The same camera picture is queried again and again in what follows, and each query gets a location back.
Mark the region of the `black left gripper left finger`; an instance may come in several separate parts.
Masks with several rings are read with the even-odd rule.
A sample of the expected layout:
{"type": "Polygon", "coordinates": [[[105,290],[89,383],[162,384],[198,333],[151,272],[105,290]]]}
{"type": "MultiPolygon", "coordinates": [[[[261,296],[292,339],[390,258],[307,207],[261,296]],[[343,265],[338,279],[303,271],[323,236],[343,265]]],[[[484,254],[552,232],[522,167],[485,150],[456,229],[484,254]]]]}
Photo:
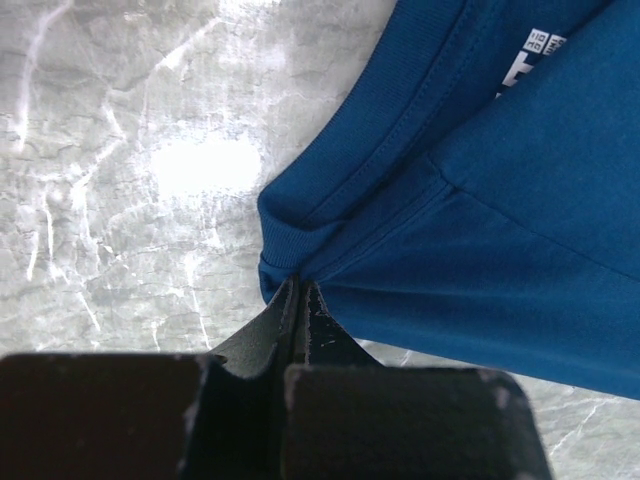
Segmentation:
{"type": "Polygon", "coordinates": [[[1,360],[5,479],[276,479],[299,282],[208,353],[1,360]]]}

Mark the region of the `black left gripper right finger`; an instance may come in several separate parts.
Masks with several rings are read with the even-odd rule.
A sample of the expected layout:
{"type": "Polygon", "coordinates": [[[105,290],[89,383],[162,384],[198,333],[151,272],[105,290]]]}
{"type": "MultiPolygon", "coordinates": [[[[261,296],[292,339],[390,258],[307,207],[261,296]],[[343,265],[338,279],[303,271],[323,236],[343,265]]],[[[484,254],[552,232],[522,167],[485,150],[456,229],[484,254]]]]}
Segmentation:
{"type": "Polygon", "coordinates": [[[386,367],[301,297],[284,374],[286,479],[549,479],[526,394],[477,367],[386,367]]]}

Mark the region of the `blue t shirt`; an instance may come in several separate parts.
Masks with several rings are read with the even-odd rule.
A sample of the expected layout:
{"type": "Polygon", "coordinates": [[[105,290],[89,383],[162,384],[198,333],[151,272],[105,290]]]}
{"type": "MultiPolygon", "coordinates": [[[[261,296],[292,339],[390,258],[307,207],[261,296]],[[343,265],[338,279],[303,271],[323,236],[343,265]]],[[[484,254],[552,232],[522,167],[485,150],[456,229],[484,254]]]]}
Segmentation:
{"type": "Polygon", "coordinates": [[[637,398],[639,5],[399,1],[258,197],[262,296],[353,336],[637,398]]]}

